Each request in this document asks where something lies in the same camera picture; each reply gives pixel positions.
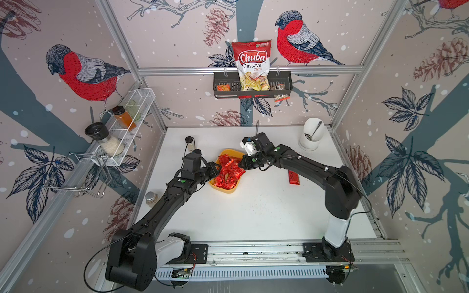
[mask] small glass jar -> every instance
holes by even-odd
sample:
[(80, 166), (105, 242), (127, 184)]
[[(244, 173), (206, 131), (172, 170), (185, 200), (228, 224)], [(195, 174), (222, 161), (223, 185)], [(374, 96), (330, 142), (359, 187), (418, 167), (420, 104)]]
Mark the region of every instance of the small glass jar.
[(85, 134), (94, 139), (109, 156), (119, 155), (124, 151), (124, 144), (109, 134), (103, 122), (95, 122), (85, 129)]
[(149, 191), (145, 194), (145, 202), (150, 207), (153, 207), (157, 201), (158, 201), (158, 194), (154, 193), (153, 191)]
[(123, 128), (132, 131), (135, 127), (137, 127), (137, 125), (133, 122), (132, 117), (123, 106), (114, 107), (113, 114)]

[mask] black lid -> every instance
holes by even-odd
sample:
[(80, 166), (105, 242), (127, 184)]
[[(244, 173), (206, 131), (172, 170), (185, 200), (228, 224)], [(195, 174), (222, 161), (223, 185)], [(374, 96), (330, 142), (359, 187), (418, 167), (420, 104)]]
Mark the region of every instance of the black lid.
[(113, 108), (114, 115), (121, 115), (124, 112), (125, 112), (125, 108), (122, 106), (116, 106)]
[(103, 122), (94, 122), (85, 129), (85, 134), (94, 140), (102, 140), (108, 137), (109, 130)]

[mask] white dot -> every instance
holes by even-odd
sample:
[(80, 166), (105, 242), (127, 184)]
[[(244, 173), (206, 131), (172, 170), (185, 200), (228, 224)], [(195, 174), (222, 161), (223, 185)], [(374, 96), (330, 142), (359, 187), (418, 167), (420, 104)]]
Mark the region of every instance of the white dot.
[(74, 229), (74, 228), (68, 229), (68, 230), (65, 232), (65, 234), (63, 235), (63, 237), (65, 237), (65, 238), (72, 238), (74, 232), (75, 232), (75, 229)]

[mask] black mounting plate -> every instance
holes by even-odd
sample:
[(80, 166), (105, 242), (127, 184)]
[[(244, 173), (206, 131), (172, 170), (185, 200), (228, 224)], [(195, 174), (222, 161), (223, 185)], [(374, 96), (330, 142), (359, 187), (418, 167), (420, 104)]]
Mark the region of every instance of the black mounting plate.
[[(194, 264), (194, 257), (192, 253), (194, 253), (197, 256), (196, 264), (207, 263), (207, 251), (208, 251), (207, 244), (191, 244), (190, 251), (189, 251), (189, 258), (185, 262), (183, 262), (183, 264)], [(167, 264), (181, 264), (181, 263), (172, 259)]]
[(344, 244), (337, 248), (337, 251), (332, 258), (328, 259), (323, 252), (323, 243), (322, 242), (306, 242), (303, 243), (303, 256), (306, 258), (307, 263), (336, 263), (336, 262), (354, 262), (355, 257), (353, 255), (352, 249), (350, 248), (350, 243), (344, 242)]

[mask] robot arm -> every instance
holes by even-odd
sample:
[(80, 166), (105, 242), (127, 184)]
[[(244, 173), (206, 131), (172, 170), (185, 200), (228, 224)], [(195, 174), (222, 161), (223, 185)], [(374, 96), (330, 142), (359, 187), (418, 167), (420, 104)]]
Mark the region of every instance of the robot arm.
[(360, 200), (359, 191), (353, 186), (358, 186), (358, 184), (351, 170), (345, 166), (340, 168), (326, 166), (302, 157), (283, 144), (274, 147), (265, 133), (245, 137), (240, 145), (248, 153), (239, 163), (241, 168), (249, 170), (264, 164), (274, 165), (291, 170), (324, 189), (325, 207), (331, 215), (323, 238), (323, 249), (329, 259), (330, 254), (337, 254), (347, 239), (346, 231), (350, 214), (358, 206)]
[[(203, 161), (206, 165), (200, 168)], [(168, 261), (181, 263), (189, 258), (190, 237), (172, 233), (156, 244), (169, 219), (189, 200), (198, 184), (219, 174), (214, 162), (207, 163), (200, 150), (184, 157), (183, 168), (167, 183), (163, 197), (128, 230), (119, 229), (113, 236), (106, 267), (106, 279), (139, 291), (145, 290), (155, 271)]]

